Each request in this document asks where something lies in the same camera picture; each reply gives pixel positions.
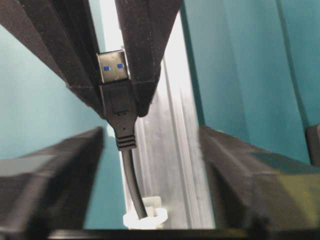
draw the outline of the cable strain relief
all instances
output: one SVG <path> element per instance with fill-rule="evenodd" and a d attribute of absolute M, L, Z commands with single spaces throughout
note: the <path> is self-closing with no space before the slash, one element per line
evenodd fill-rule
<path fill-rule="evenodd" d="M 136 136 L 133 134 L 125 137 L 116 138 L 116 146 L 118 147 L 119 151 L 135 149 L 137 147 Z"/>

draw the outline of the metal connector shell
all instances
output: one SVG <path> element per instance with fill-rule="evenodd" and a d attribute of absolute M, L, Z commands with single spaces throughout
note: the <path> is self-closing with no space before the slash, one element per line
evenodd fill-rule
<path fill-rule="evenodd" d="M 103 83 L 128 79 L 126 56 L 123 50 L 97 54 Z"/>

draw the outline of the teal surface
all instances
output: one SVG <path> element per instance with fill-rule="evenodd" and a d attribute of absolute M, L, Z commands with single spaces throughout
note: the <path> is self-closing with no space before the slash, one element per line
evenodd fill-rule
<path fill-rule="evenodd" d="M 320 123 L 320 1 L 279 0 L 305 125 Z"/>
<path fill-rule="evenodd" d="M 95 4 L 91 7 L 96 24 L 100 9 Z M 96 30 L 103 36 L 102 25 L 96 24 Z M 1 25 L 0 53 L 0 159 L 18 157 L 106 126 L 106 121 Z M 121 229 L 125 202 L 119 154 L 115 139 L 108 137 L 107 131 L 104 140 L 107 147 L 100 159 L 85 226 Z"/>
<path fill-rule="evenodd" d="M 276 1 L 185 0 L 182 19 L 199 119 L 309 163 Z"/>
<path fill-rule="evenodd" d="M 98 41 L 100 53 L 106 51 L 106 41 L 104 36 L 104 26 L 102 22 L 102 13 L 100 8 L 100 0 L 89 0 L 90 10 L 95 28 L 96 39 Z"/>

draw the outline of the usb connector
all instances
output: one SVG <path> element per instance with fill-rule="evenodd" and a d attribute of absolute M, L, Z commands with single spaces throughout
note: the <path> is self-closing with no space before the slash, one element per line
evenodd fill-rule
<path fill-rule="evenodd" d="M 123 50 L 98 54 L 103 83 L 128 79 L 128 68 Z"/>
<path fill-rule="evenodd" d="M 136 147 L 137 106 L 123 50 L 98 54 L 104 116 L 113 127 L 120 151 Z"/>

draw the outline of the usb cable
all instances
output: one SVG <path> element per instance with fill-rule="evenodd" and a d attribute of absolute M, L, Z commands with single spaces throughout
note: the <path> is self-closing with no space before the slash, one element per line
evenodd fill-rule
<path fill-rule="evenodd" d="M 135 174 L 132 149 L 136 148 L 137 105 L 129 80 L 123 50 L 98 54 L 104 116 L 113 127 L 116 145 L 122 152 L 123 168 L 131 199 L 139 219 L 147 217 Z"/>

